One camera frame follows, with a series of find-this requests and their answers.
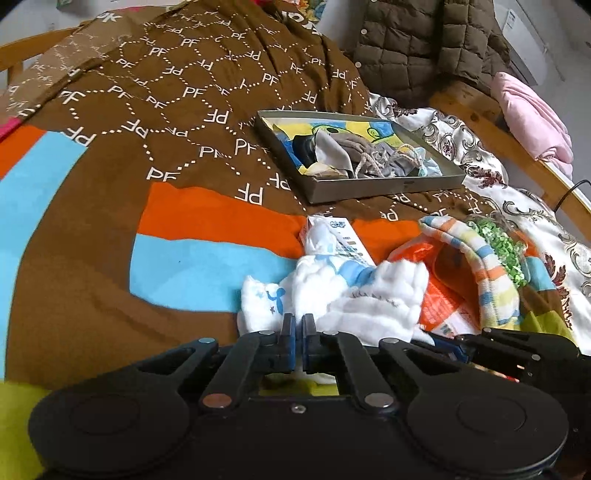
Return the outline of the striped knit garment yellow cuff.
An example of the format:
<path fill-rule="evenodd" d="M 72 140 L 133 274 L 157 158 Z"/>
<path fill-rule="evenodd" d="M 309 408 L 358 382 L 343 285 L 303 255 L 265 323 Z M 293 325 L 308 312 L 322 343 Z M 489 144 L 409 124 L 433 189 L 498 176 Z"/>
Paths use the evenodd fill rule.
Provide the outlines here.
<path fill-rule="evenodd" d="M 423 234 L 454 247 L 465 256 L 478 288 L 480 325 L 516 329 L 520 315 L 518 290 L 485 238 L 449 215 L 425 216 L 419 224 Z"/>

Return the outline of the white textured baby cloth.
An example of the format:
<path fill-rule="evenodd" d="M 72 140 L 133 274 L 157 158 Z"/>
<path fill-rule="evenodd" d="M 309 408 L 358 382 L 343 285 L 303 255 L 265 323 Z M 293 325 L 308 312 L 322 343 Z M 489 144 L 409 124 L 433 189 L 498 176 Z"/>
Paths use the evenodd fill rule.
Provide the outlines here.
<path fill-rule="evenodd" d="M 301 323 L 310 314 L 318 331 L 353 334 L 365 346 L 384 338 L 434 345 L 419 325 L 428 284 L 422 262 L 369 266 L 345 256 L 307 255 L 278 283 L 245 278 L 238 332 L 276 331 L 284 315 Z"/>

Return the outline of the light blue printed cloth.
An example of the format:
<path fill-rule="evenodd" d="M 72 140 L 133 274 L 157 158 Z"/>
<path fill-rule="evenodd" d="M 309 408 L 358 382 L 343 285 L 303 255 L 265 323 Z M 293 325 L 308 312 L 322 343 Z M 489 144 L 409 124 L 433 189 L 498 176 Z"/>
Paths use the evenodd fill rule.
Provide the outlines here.
<path fill-rule="evenodd" d="M 443 175 L 439 164 L 427 155 L 427 151 L 423 147 L 409 147 L 406 154 L 418 170 L 419 177 L 441 177 Z"/>

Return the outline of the grey sock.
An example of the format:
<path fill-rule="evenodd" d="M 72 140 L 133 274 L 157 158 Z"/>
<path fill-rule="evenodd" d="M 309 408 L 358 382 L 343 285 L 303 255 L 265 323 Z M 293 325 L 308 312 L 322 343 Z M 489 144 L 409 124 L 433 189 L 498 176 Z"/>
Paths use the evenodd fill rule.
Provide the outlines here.
<path fill-rule="evenodd" d="M 314 136 L 315 159 L 346 174 L 353 172 L 348 152 L 325 130 L 318 130 Z"/>

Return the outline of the grey drawstring pouch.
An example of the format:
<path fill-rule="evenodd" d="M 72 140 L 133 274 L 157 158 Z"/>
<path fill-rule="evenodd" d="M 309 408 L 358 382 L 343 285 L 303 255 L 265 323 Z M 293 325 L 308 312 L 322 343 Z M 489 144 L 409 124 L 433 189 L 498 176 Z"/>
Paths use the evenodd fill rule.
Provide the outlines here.
<path fill-rule="evenodd" d="M 407 177 L 418 173 L 406 154 L 409 147 L 414 147 L 412 145 L 372 143 L 362 136 L 345 132 L 329 134 L 348 152 L 356 179 Z"/>

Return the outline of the orange plastic package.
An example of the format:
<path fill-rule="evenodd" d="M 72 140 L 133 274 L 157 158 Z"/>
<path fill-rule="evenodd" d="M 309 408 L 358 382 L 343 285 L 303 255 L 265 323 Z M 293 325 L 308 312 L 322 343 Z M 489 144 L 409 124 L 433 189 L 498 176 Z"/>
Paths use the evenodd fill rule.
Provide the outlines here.
<path fill-rule="evenodd" d="M 456 248 L 420 235 L 391 251 L 388 260 L 423 262 L 429 273 L 420 325 L 444 337 L 480 331 L 478 289 L 471 268 Z"/>

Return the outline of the white medicine box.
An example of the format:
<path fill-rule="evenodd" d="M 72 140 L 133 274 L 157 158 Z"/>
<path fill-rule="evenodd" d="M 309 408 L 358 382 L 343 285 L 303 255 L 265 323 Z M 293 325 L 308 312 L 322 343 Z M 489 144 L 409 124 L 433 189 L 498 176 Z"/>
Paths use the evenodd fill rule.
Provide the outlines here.
<path fill-rule="evenodd" d="M 301 229 L 300 240 L 307 255 L 345 256 L 366 266 L 376 266 L 369 251 L 346 218 L 308 216 Z"/>

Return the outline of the white floral satin quilt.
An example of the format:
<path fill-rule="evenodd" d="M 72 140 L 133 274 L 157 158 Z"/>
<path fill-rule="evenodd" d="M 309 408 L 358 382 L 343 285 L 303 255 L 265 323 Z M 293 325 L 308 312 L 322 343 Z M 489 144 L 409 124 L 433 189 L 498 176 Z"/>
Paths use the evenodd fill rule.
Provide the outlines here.
<path fill-rule="evenodd" d="M 468 116 L 454 116 L 433 108 L 404 110 L 390 98 L 372 93 L 370 108 L 380 118 L 392 120 L 418 134 L 439 153 L 463 168 L 464 185 L 478 193 L 511 225 L 533 241 L 565 269 L 565 319 L 575 334 L 590 330 L 590 244 L 565 225 L 550 204 L 537 194 L 537 185 L 525 186 L 507 169 L 515 156 L 496 156 L 471 128 Z"/>

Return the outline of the grey tray with drawing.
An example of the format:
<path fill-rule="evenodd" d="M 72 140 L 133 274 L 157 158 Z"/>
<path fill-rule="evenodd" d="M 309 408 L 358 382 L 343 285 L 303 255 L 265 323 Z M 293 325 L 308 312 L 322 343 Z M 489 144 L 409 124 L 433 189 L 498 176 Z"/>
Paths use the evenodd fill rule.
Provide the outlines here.
<path fill-rule="evenodd" d="M 390 120 L 260 110 L 256 128 L 311 204 L 456 189 L 465 179 L 459 166 Z"/>

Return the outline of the colourful striped brown quilt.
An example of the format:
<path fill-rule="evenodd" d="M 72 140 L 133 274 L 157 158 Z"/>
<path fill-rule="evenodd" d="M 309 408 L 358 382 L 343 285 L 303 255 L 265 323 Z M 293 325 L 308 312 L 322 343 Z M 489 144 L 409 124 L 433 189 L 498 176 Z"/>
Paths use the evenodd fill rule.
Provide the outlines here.
<path fill-rule="evenodd" d="M 496 212 L 464 181 L 308 203 L 257 112 L 380 118 L 314 24 L 280 1 L 85 24 L 1 97 L 3 478 L 589 477 L 590 413 L 435 344 L 317 329 L 307 374 L 297 323 L 280 373 L 281 327 L 238 332 L 243 281 L 293 272 L 308 216 L 348 219 L 377 266 L 425 216 Z M 509 330 L 590 357 L 563 313 L 565 269 L 511 226 L 531 279 Z"/>

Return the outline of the pink folded blanket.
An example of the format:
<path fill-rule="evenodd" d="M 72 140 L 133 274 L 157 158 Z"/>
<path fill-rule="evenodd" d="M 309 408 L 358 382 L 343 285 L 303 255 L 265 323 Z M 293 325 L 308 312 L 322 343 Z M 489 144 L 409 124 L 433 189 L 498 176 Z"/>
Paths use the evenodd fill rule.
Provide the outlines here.
<path fill-rule="evenodd" d="M 572 178 L 574 153 L 566 125 L 552 107 L 521 80 L 498 72 L 491 83 L 510 132 L 535 160 L 553 164 Z"/>

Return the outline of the brown quilted jacket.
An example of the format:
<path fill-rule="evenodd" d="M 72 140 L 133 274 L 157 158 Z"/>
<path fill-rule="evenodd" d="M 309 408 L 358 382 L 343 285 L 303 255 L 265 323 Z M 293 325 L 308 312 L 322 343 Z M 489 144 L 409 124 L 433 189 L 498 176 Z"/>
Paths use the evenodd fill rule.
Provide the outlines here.
<path fill-rule="evenodd" d="M 351 59 L 369 90 L 417 108 L 450 80 L 489 95 L 510 47 L 491 1 L 367 1 Z"/>

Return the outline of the white air conditioner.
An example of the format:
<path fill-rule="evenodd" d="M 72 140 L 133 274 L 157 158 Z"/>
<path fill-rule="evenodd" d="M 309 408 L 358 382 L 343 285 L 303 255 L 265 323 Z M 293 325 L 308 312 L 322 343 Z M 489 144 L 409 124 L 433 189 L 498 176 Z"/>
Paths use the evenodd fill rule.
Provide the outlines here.
<path fill-rule="evenodd" d="M 495 1 L 495 15 L 510 48 L 510 70 L 529 86 L 565 81 L 549 44 L 519 1 Z"/>

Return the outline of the wooden bed frame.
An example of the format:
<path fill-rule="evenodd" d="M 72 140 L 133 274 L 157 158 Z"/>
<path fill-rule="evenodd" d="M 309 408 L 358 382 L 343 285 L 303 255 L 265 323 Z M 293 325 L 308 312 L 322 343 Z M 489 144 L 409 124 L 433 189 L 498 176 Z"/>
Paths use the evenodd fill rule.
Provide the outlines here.
<path fill-rule="evenodd" d="M 73 28 L 48 31 L 42 34 L 13 41 L 1 47 L 1 70 L 7 73 L 9 81 L 21 74 L 24 62 L 43 54 L 68 36 L 85 27 L 85 23 Z M 543 190 L 542 199 L 550 207 L 564 210 L 564 215 L 576 229 L 590 237 L 590 206 L 584 195 L 571 187 L 567 180 L 551 169 L 551 165 L 534 160 L 521 144 L 505 129 L 495 124 L 492 115 L 484 112 L 478 104 L 482 96 L 460 82 L 454 81 L 436 92 L 430 99 L 430 106 L 454 115 L 482 140 L 483 145 L 504 164 L 521 169 Z"/>

